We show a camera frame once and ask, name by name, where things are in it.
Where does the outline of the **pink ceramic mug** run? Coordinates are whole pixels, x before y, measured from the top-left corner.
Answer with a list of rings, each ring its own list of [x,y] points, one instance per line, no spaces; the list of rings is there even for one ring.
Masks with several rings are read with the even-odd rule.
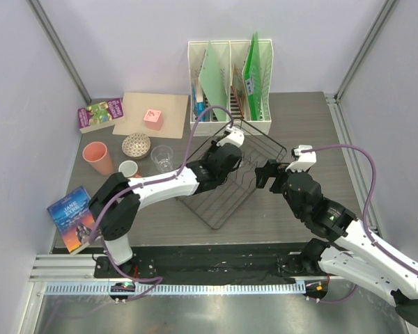
[[[120,163],[118,171],[126,178],[141,178],[139,166],[135,161],[126,160]]]

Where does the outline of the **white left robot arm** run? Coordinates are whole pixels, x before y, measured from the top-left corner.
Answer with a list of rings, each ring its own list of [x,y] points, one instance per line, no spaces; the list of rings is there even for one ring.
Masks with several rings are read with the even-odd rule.
[[[114,173],[90,199],[88,208],[95,219],[91,239],[99,232],[104,239],[110,269],[121,278],[134,270],[128,241],[140,209],[180,196],[193,196],[223,185],[242,159],[243,142],[212,141],[200,160],[185,162],[172,172],[146,178],[126,178]]]

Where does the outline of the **brown patterned ceramic bowl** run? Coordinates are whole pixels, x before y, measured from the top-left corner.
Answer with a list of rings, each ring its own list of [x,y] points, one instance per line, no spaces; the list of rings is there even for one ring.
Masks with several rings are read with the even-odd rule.
[[[127,136],[122,142],[123,153],[133,159],[143,159],[151,148],[150,138],[142,133],[134,133]]]

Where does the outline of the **pink plastic tumbler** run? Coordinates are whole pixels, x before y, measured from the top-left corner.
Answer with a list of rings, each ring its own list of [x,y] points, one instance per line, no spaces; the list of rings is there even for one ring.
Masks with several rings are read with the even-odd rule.
[[[89,143],[82,151],[83,159],[101,175],[114,172],[114,163],[107,146],[100,141]]]

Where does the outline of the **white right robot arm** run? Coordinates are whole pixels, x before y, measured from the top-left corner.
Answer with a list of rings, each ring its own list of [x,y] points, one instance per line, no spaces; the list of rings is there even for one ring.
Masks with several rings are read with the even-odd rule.
[[[280,193],[294,216],[315,234],[302,251],[304,272],[345,278],[384,299],[418,328],[418,261],[366,229],[343,205],[326,198],[307,172],[294,172],[289,164],[269,160],[255,174],[259,189],[274,178],[270,192]]]

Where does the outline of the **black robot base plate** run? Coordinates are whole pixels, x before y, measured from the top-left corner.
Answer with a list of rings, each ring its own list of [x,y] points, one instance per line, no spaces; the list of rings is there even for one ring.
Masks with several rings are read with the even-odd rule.
[[[273,285],[324,276],[318,261],[329,243],[140,246],[121,269],[130,276],[161,276],[165,285]]]

